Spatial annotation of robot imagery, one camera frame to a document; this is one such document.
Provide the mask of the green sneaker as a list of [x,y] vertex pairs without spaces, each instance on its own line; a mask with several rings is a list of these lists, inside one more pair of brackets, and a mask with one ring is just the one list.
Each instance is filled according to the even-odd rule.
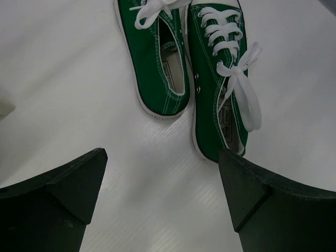
[[242,156],[249,133],[261,127],[260,104],[248,79],[261,47],[247,42],[239,1],[192,1],[186,24],[195,88],[194,147],[212,162],[222,149]]
[[173,119],[190,99],[186,12],[190,1],[115,1],[141,107],[157,119]]

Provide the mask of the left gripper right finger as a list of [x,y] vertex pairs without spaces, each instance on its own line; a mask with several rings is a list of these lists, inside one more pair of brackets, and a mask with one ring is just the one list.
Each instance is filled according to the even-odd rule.
[[218,161],[243,251],[335,251],[335,192],[288,179],[228,149]]

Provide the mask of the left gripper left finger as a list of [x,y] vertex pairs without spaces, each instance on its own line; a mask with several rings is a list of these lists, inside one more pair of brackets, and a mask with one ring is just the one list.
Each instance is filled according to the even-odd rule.
[[106,164],[105,149],[96,148],[1,188],[1,251],[79,251]]

